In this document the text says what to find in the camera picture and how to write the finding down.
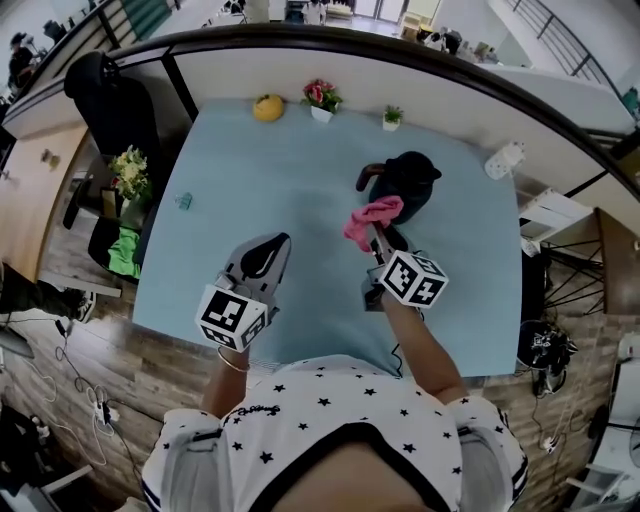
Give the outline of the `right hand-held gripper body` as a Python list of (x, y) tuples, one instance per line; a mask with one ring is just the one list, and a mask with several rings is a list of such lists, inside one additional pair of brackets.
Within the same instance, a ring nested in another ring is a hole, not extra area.
[(387, 291), (399, 303), (430, 309), (447, 286), (447, 275), (433, 260), (396, 250), (388, 262), (367, 271), (362, 291), (366, 311), (381, 311)]

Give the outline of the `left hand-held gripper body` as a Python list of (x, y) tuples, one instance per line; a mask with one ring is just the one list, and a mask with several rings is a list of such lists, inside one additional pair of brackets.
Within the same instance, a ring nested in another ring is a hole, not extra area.
[(228, 264), (214, 284), (205, 286), (195, 324), (207, 341), (245, 352), (278, 312), (275, 290), (279, 284), (279, 270), (251, 277), (239, 264)]

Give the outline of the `pink cloth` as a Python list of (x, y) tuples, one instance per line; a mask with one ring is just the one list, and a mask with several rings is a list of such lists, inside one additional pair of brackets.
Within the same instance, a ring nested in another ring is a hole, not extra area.
[(400, 215), (403, 207), (404, 203), (397, 195), (381, 197), (353, 211), (344, 226), (343, 235), (355, 242), (362, 252), (371, 253), (368, 228), (375, 223), (387, 228)]

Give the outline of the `black kettle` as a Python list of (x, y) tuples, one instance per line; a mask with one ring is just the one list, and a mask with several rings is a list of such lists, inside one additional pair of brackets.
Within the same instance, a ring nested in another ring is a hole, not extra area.
[(356, 181), (355, 188), (363, 192), (371, 179), (374, 180), (369, 192), (373, 202), (386, 196), (398, 196), (403, 207), (394, 219), (395, 225), (402, 225), (415, 216), (430, 200), (434, 183), (442, 177), (432, 161), (424, 154), (408, 151), (384, 163), (365, 166)]

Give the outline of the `person's right forearm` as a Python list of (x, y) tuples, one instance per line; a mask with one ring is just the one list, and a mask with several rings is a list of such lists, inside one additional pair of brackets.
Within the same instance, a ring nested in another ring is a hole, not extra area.
[(384, 292), (381, 303), (415, 382), (443, 404), (468, 396), (449, 354), (438, 343), (420, 314)]

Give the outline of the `person's left forearm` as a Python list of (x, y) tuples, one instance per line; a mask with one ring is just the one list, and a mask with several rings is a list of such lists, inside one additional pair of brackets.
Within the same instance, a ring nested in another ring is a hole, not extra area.
[[(249, 365), (249, 352), (235, 352), (220, 347), (223, 355), (235, 365)], [(248, 373), (239, 373), (226, 366), (218, 357), (213, 363), (209, 382), (204, 388), (200, 409), (223, 418), (236, 408), (246, 396)]]

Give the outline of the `green cloth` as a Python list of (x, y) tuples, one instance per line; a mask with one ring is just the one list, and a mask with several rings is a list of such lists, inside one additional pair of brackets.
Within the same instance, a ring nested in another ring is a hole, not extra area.
[(139, 234), (129, 228), (120, 227), (118, 237), (108, 249), (108, 270), (138, 280), (141, 265), (134, 261), (134, 255), (140, 240)]

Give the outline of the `gold bangle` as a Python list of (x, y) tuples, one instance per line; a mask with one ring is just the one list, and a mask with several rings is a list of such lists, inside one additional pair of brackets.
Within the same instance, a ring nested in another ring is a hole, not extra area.
[(218, 348), (218, 349), (217, 349), (217, 355), (218, 355), (219, 359), (220, 359), (220, 360), (221, 360), (221, 361), (222, 361), (226, 366), (228, 366), (229, 368), (233, 369), (234, 371), (239, 372), (239, 373), (245, 373), (245, 374), (249, 372), (249, 368), (250, 368), (250, 366), (249, 366), (249, 365), (246, 365), (244, 368), (242, 368), (242, 367), (239, 367), (239, 366), (235, 365), (234, 363), (232, 363), (228, 358), (226, 358), (226, 357), (223, 355), (223, 353), (221, 352), (221, 348)]

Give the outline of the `light blue table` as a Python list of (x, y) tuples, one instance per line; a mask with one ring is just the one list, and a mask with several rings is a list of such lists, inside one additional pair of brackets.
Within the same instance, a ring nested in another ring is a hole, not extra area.
[[(287, 233), (292, 250), (276, 292), (278, 313), (251, 346), (261, 361), (291, 363), (344, 353), (398, 367), (386, 318), (365, 310), (361, 286), (374, 259), (345, 239), (366, 201), (361, 169), (408, 151), (442, 173), (428, 203), (402, 228), (449, 282), (426, 323), (467, 377), (509, 374), (521, 317), (521, 249), (513, 183), (494, 181), (482, 152), (414, 126), (393, 133), (371, 116), (344, 111), (329, 123), (300, 105), (273, 123), (240, 100), (214, 100), (180, 151), (153, 225), (133, 319), (192, 343), (205, 286), (232, 251), (256, 236)], [(189, 210), (175, 197), (189, 192)]]

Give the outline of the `black bag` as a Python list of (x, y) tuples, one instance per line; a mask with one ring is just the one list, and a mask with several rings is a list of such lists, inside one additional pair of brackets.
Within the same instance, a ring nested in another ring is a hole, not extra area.
[(549, 287), (550, 260), (544, 254), (529, 256), (524, 251), (521, 252), (521, 260), (521, 322), (539, 320), (544, 311), (545, 295)]

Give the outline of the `white spotted bottle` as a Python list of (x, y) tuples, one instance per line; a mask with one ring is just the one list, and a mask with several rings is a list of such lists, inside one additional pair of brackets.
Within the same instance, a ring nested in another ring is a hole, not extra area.
[(484, 164), (484, 171), (493, 180), (500, 180), (506, 175), (513, 175), (517, 167), (525, 161), (525, 144), (511, 141), (494, 154)]

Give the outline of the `black round basket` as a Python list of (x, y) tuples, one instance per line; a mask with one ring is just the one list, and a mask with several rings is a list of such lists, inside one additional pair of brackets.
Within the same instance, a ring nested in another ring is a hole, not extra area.
[(568, 365), (577, 352), (573, 340), (554, 324), (527, 320), (520, 326), (517, 360), (535, 373), (537, 398), (553, 395), (564, 386)]

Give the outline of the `white star-print shirt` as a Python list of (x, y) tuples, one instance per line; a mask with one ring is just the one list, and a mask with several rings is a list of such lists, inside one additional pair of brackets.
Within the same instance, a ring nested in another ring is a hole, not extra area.
[(351, 442), (368, 445), (434, 512), (508, 512), (527, 482), (527, 457), (491, 402), (445, 404), (334, 355), (282, 367), (223, 417), (167, 412), (142, 489), (152, 512), (270, 512)]

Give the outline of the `yellow white flower bouquet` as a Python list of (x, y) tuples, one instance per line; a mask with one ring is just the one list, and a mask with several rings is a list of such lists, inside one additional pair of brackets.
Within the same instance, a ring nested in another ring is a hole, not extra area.
[(110, 159), (108, 168), (114, 174), (113, 184), (124, 199), (133, 200), (148, 191), (147, 166), (147, 158), (132, 145)]

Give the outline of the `yellow pumpkin ornament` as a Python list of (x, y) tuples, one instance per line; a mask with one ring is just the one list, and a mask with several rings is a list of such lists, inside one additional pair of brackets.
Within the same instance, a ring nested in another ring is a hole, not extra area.
[(284, 113), (284, 102), (275, 94), (266, 94), (257, 98), (253, 104), (254, 118), (261, 122), (274, 122)]

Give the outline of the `white chair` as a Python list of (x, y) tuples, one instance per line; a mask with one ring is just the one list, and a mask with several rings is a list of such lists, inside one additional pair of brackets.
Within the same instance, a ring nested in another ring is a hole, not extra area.
[(521, 236), (532, 242), (542, 242), (593, 213), (571, 198), (549, 188), (519, 210)]

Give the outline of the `pink flowers in white pot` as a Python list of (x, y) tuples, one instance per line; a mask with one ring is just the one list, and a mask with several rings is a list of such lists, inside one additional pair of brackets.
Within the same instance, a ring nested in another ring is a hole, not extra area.
[(343, 99), (333, 84), (323, 79), (315, 79), (303, 88), (301, 103), (310, 107), (311, 115), (315, 120), (329, 123), (343, 103)]

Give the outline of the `black office chair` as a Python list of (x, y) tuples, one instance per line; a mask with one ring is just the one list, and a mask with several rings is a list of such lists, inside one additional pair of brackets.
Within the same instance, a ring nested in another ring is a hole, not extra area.
[[(134, 261), (142, 269), (151, 221), (166, 186), (167, 172), (150, 94), (141, 82), (123, 76), (115, 61), (100, 51), (87, 53), (71, 64), (64, 79), (64, 93), (74, 102), (98, 151), (69, 207), (97, 216), (89, 256), (112, 275), (136, 284), (140, 278), (127, 278), (108, 270), (108, 249), (120, 227), (136, 231), (140, 240)], [(130, 145), (147, 158), (150, 180), (148, 191), (133, 200), (118, 193), (114, 174), (108, 168), (110, 159)]]

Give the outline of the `wooden side table black legs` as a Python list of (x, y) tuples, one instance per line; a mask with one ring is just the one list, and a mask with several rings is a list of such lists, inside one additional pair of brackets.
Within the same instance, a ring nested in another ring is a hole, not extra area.
[(586, 316), (640, 316), (640, 237), (600, 208), (594, 210), (594, 218), (595, 238), (543, 246), (551, 262), (570, 271), (550, 289), (544, 307), (557, 309), (594, 298)]

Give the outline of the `light wooden desk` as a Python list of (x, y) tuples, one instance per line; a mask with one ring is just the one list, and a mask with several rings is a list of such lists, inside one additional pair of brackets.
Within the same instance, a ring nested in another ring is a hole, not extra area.
[[(31, 282), (39, 278), (52, 228), (86, 142), (86, 124), (73, 123), (16, 141), (0, 174), (0, 261)], [(51, 169), (45, 149), (60, 156)]]

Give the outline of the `black curved handrail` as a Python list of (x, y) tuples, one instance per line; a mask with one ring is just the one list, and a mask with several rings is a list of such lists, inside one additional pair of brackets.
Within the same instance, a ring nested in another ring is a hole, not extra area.
[(617, 159), (594, 138), (618, 138), (624, 146), (633, 149), (634, 136), (583, 128), (534, 94), (499, 75), (414, 43), (337, 28), (250, 24), (173, 33), (113, 50), (108, 57), (126, 69), (191, 53), (259, 48), (320, 51), (367, 58), (413, 69), (475, 90), (524, 113), (567, 139), (640, 201), (640, 186), (623, 173)]

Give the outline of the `teal slatted panel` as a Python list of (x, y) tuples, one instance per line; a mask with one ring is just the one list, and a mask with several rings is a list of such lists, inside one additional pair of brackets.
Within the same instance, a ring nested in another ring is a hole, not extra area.
[(136, 41), (148, 39), (172, 14), (168, 0), (121, 0)]

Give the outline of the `grey stair railing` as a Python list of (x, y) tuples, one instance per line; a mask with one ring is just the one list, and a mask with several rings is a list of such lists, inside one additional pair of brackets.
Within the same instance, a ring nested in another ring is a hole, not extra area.
[(536, 40), (546, 47), (568, 76), (605, 86), (637, 123), (637, 109), (630, 110), (622, 95), (593, 53), (571, 28), (541, 0), (504, 0), (511, 11), (528, 25)]

